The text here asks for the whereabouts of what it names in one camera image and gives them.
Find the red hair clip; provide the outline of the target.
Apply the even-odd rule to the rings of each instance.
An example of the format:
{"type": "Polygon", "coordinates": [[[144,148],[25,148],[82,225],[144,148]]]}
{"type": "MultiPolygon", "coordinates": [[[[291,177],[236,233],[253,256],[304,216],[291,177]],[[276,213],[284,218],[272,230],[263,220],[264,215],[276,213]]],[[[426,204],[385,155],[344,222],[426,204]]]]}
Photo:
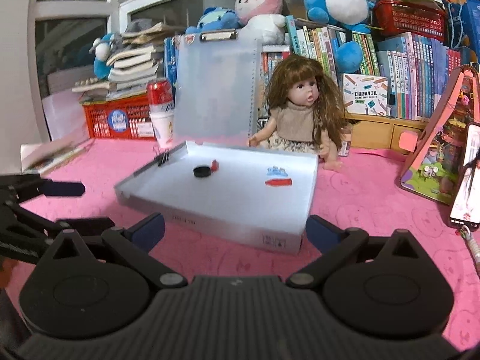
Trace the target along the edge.
{"type": "Polygon", "coordinates": [[[280,186],[291,186],[293,181],[291,178],[281,178],[281,179],[271,179],[264,182],[267,186],[280,187],[280,186]]]}

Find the pink cardboard toy house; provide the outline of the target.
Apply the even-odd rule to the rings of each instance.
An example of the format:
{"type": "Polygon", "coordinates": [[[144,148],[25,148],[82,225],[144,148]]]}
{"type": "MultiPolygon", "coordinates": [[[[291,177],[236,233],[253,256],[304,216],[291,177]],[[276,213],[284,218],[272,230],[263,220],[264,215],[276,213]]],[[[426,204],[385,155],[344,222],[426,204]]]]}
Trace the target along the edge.
{"type": "Polygon", "coordinates": [[[451,204],[465,152],[467,126],[478,121],[479,72],[470,65],[456,67],[421,135],[401,134],[400,147],[409,155],[400,187],[451,204]]]}

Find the blue plush far left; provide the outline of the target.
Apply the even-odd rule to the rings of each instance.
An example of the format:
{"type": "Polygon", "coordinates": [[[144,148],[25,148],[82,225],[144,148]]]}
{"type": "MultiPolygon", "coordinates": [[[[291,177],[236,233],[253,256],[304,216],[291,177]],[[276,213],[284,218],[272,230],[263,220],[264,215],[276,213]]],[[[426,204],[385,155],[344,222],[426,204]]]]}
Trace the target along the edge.
{"type": "Polygon", "coordinates": [[[97,37],[89,49],[89,53],[94,54],[94,74],[99,80],[105,80],[112,69],[107,61],[112,54],[114,40],[115,34],[107,33],[103,37],[97,37]]]}

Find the pink bunny tablecloth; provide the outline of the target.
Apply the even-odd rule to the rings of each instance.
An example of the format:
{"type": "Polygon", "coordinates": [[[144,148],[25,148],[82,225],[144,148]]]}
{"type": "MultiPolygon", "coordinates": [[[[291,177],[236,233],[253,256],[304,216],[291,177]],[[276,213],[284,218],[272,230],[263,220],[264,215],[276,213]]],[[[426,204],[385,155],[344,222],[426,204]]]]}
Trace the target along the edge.
{"type": "MultiPolygon", "coordinates": [[[[38,197],[25,207],[47,219],[107,216],[128,227],[142,217],[116,200],[114,186],[156,153],[152,141],[94,140],[84,153],[51,173],[53,180],[80,181],[78,198],[38,197]]],[[[462,238],[446,225],[449,208],[400,189],[403,158],[388,150],[352,150],[339,172],[317,173],[312,213],[340,228],[358,227],[373,236],[397,228],[410,231],[454,291],[445,337],[460,350],[479,342],[479,277],[462,238]]],[[[170,223],[154,258],[187,278],[197,275],[287,277],[318,257],[308,242],[296,255],[232,243],[170,223]]]]}

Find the brown-haired baby doll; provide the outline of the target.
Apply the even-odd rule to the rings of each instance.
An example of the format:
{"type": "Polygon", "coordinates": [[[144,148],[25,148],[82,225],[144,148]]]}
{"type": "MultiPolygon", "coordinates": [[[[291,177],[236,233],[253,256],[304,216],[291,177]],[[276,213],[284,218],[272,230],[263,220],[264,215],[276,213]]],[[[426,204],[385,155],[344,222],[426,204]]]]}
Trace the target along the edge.
{"type": "Polygon", "coordinates": [[[320,62],[290,55],[278,63],[265,94],[268,121],[247,145],[317,155],[326,170],[341,167],[347,126],[343,96],[320,62]]]}

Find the red plastic basket left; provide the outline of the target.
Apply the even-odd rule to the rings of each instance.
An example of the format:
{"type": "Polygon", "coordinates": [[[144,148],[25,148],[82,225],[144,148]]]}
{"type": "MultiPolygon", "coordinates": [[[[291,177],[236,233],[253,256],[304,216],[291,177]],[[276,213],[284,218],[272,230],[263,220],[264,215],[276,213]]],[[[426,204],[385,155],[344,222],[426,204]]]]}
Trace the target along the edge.
{"type": "Polygon", "coordinates": [[[147,96],[83,102],[90,138],[153,141],[147,96]]]}

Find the small jar behind doll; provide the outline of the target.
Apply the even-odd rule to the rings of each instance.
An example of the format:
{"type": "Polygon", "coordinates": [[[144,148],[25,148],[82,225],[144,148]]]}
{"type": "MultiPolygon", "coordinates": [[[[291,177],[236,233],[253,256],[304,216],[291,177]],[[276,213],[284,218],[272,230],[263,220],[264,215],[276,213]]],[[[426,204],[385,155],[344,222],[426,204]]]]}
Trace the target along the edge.
{"type": "Polygon", "coordinates": [[[342,145],[337,154],[339,157],[347,157],[350,153],[352,144],[352,125],[348,124],[342,130],[342,145]]]}

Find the black round cap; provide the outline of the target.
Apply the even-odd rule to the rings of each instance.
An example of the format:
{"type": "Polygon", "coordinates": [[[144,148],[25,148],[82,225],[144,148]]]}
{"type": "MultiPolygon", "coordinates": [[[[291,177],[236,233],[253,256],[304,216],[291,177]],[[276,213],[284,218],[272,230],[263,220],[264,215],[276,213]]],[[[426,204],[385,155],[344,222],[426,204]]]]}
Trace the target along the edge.
{"type": "Polygon", "coordinates": [[[193,175],[196,178],[205,178],[209,177],[212,174],[212,169],[210,166],[202,165],[202,166],[196,166],[193,169],[193,175]]]}

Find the wooden drawer cabinet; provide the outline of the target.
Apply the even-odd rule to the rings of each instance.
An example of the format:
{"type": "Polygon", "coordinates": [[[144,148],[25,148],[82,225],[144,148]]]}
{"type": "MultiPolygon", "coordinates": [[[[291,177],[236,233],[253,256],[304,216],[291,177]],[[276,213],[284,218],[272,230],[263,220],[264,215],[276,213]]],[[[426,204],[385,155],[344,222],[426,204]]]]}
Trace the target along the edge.
{"type": "Polygon", "coordinates": [[[352,147],[361,149],[390,149],[401,154],[400,136],[405,131],[421,135],[427,122],[396,119],[384,116],[349,114],[346,120],[352,125],[352,147]]]}

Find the red plastic basket right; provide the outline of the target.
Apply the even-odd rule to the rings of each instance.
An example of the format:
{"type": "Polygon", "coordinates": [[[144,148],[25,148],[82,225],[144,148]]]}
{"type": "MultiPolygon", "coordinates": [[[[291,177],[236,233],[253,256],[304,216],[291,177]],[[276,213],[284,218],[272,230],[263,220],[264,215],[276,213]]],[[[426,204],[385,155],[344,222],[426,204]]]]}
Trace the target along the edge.
{"type": "Polygon", "coordinates": [[[373,16],[381,35],[393,37],[401,33],[414,33],[443,42],[446,14],[443,10],[400,0],[379,0],[373,16]]]}

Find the translucent clipboard folder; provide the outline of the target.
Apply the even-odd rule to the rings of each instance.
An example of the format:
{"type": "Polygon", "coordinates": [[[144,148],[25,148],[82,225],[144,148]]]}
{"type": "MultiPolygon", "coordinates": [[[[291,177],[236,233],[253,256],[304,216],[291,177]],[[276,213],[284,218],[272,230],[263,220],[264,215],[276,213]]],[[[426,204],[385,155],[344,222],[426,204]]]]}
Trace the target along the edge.
{"type": "Polygon", "coordinates": [[[180,37],[173,144],[243,146],[256,130],[262,42],[241,30],[180,37]]]}

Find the pink white bunny plush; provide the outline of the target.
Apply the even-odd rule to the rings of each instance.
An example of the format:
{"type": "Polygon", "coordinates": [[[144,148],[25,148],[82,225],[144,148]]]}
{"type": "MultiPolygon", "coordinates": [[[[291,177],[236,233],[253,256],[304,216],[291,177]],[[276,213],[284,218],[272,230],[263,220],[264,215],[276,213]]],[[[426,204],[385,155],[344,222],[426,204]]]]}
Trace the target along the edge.
{"type": "Polygon", "coordinates": [[[284,44],[286,17],[282,7],[283,0],[236,0],[241,35],[260,39],[263,45],[284,44]]]}

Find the white shallow cardboard box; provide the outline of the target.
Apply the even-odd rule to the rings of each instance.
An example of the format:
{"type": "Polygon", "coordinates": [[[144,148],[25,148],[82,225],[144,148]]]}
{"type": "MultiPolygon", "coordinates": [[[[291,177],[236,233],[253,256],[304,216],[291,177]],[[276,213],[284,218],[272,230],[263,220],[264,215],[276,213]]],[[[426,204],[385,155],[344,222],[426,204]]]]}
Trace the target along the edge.
{"type": "Polygon", "coordinates": [[[115,186],[120,204],[230,242],[284,254],[300,250],[317,182],[315,154],[185,141],[162,166],[154,160],[115,186]],[[193,169],[219,163],[196,178],[193,169]],[[264,182],[283,167],[291,186],[264,182]]]}

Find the white paper cup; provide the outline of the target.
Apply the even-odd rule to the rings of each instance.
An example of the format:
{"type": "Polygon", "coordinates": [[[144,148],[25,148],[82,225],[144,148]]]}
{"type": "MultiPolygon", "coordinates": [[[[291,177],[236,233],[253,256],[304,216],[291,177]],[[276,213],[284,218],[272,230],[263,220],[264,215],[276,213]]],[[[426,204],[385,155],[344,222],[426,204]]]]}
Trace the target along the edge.
{"type": "Polygon", "coordinates": [[[173,144],[173,117],[174,110],[150,113],[154,136],[160,149],[168,149],[173,144]]]}

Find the smartphone with lit screen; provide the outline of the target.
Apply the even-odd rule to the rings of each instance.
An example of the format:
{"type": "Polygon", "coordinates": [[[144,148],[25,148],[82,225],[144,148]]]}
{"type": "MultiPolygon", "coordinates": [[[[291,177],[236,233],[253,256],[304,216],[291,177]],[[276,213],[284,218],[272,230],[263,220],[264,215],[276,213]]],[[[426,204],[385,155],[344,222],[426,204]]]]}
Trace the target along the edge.
{"type": "Polygon", "coordinates": [[[476,231],[479,228],[479,203],[479,124],[472,123],[466,130],[464,157],[450,222],[476,231]]]}

